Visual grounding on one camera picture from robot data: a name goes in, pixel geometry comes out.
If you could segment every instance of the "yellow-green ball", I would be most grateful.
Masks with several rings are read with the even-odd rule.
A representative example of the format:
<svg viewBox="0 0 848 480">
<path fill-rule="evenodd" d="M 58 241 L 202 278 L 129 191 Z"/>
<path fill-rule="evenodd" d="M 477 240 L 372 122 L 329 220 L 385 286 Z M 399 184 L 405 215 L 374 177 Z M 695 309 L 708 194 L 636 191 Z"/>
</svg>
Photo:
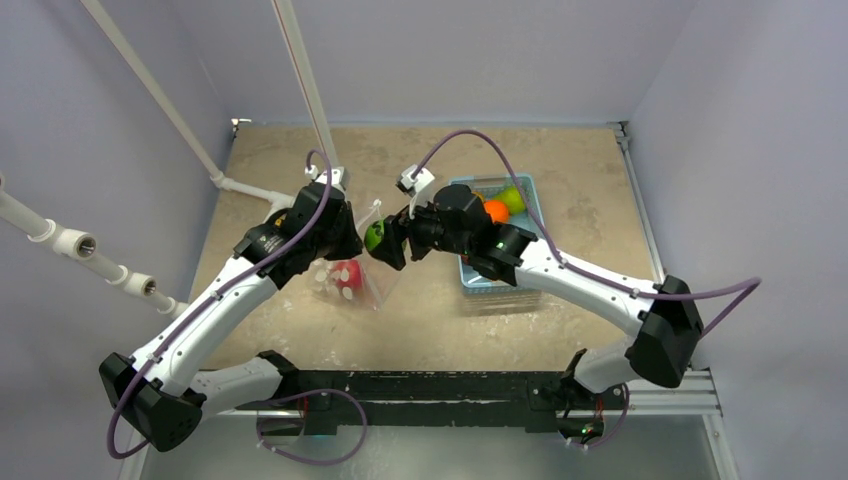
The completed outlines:
<svg viewBox="0 0 848 480">
<path fill-rule="evenodd" d="M 527 210 L 527 205 L 524 205 L 524 200 L 521 199 L 521 192 L 514 185 L 507 187 L 503 192 L 497 194 L 495 200 L 502 201 L 509 210 L 510 215 L 516 215 Z"/>
</svg>

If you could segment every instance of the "floor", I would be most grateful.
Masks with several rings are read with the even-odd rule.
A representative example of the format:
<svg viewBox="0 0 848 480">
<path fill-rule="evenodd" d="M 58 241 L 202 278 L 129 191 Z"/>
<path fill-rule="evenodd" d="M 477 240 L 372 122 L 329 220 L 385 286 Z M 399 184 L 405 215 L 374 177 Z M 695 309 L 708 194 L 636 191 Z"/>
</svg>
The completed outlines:
<svg viewBox="0 0 848 480">
<path fill-rule="evenodd" d="M 354 209 L 383 202 L 396 212 L 406 200 L 398 174 L 453 129 L 335 128 L 343 166 L 352 173 Z M 542 212 L 559 248 L 627 276 L 651 278 L 650 256 L 620 150 L 611 130 L 487 128 L 517 172 L 535 178 Z M 311 128 L 247 127 L 238 132 L 227 175 L 295 194 L 304 184 Z M 473 137 L 448 143 L 428 165 L 437 181 L 502 174 L 494 152 Z M 193 288 L 214 279 L 244 232 L 268 204 L 222 192 Z M 438 252 L 409 263 L 379 311 L 334 304 L 292 280 L 254 311 L 210 357 L 207 368 L 276 350 L 300 368 L 359 370 L 562 370 L 580 348 L 621 333 L 606 321 L 550 295 L 517 300 L 462 294 L 456 258 Z"/>
</svg>

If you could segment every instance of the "white vertical pole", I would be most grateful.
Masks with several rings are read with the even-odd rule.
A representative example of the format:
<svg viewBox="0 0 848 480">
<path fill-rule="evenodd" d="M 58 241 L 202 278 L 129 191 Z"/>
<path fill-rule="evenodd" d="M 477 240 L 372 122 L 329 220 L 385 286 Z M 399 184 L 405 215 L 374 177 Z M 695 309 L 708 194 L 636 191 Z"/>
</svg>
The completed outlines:
<svg viewBox="0 0 848 480">
<path fill-rule="evenodd" d="M 224 174 L 218 169 L 218 166 L 215 165 L 215 162 L 212 160 L 212 157 L 209 156 L 209 153 L 203 148 L 203 145 L 194 135 L 194 132 L 188 126 L 188 124 L 183 120 L 182 115 L 177 110 L 177 107 L 171 102 L 167 95 L 165 95 L 165 91 L 162 90 L 162 87 L 159 86 L 159 82 L 153 78 L 153 75 L 150 73 L 150 70 L 147 69 L 147 66 L 144 65 L 144 62 L 141 61 L 141 58 L 135 53 L 135 49 L 132 48 L 132 45 L 127 41 L 127 38 L 124 37 L 124 34 L 121 33 L 121 30 L 115 24 L 112 17 L 106 12 L 103 8 L 103 4 L 100 3 L 99 0 L 80 0 L 82 6 L 88 10 L 91 18 L 97 22 L 97 25 L 100 26 L 100 29 L 103 30 L 103 33 L 106 34 L 106 37 L 109 38 L 109 41 L 112 42 L 112 45 L 118 50 L 118 53 L 124 57 L 124 60 L 127 62 L 127 65 L 130 66 L 133 72 L 135 72 L 138 79 L 144 84 L 144 87 L 147 88 L 147 91 L 150 92 L 150 95 L 156 100 L 156 103 L 159 104 L 159 107 L 165 112 L 165 115 L 174 124 L 174 127 L 180 132 L 180 135 L 183 136 L 188 146 L 197 155 L 197 158 L 206 167 L 206 170 L 209 171 L 209 176 L 212 178 L 213 182 L 220 182 L 224 178 Z"/>
<path fill-rule="evenodd" d="M 297 23 L 297 17 L 294 15 L 294 6 L 292 6 L 291 0 L 271 0 L 271 3 L 277 14 L 277 21 L 289 51 L 292 66 L 297 73 L 297 81 L 300 83 L 306 108 L 309 109 L 309 117 L 312 119 L 312 126 L 318 136 L 318 143 L 324 153 L 327 154 L 330 163 L 334 167 L 338 167 L 339 158 L 336 155 L 333 138 L 330 136 L 330 125 L 327 123 L 327 116 L 324 114 L 324 106 L 321 105 L 318 86 L 315 84 L 312 66 L 309 64 L 309 57 L 306 55 L 306 46 L 303 44 L 303 37 L 300 35 L 300 26 Z"/>
</svg>

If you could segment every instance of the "clear plastic bag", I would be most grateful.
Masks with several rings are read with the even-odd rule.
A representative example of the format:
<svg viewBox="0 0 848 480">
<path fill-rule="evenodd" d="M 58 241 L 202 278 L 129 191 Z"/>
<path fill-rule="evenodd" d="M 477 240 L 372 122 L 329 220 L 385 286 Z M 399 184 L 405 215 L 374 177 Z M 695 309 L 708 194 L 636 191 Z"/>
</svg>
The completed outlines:
<svg viewBox="0 0 848 480">
<path fill-rule="evenodd" d="M 364 238 L 368 227 L 383 219 L 377 199 L 359 210 L 354 209 L 356 231 Z M 391 293 L 400 272 L 363 253 L 350 260 L 316 260 L 306 273 L 316 295 L 322 300 L 340 305 L 379 310 Z"/>
</svg>

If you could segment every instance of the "orange ball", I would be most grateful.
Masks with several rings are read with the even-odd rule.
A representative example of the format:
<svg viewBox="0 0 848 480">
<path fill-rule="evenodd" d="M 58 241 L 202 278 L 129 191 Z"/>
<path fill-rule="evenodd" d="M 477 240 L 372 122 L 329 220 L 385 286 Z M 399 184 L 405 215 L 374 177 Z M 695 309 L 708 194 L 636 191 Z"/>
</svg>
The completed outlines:
<svg viewBox="0 0 848 480">
<path fill-rule="evenodd" d="M 489 200 L 483 203 L 486 213 L 492 217 L 495 223 L 507 223 L 509 221 L 509 208 L 500 200 Z"/>
</svg>

